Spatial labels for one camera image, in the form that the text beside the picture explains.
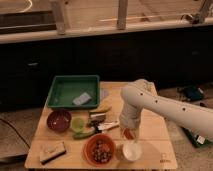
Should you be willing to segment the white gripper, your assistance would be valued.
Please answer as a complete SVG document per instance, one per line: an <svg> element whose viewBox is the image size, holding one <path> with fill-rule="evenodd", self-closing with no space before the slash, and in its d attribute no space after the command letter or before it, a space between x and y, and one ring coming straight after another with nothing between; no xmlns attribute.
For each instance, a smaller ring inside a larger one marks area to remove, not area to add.
<svg viewBox="0 0 213 171"><path fill-rule="evenodd" d="M125 139L124 128L134 129L134 142L139 142L139 129L141 122L141 111L129 105L124 105L119 116L120 121L120 137Z"/></svg>

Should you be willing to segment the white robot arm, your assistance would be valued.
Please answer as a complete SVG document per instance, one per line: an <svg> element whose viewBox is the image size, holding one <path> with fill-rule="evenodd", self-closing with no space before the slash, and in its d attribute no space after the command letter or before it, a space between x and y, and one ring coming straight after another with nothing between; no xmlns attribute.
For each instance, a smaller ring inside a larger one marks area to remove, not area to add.
<svg viewBox="0 0 213 171"><path fill-rule="evenodd" d="M213 109L176 101L151 93L152 82L139 79L121 89L123 128L137 129L143 109L155 112L213 142Z"/></svg>

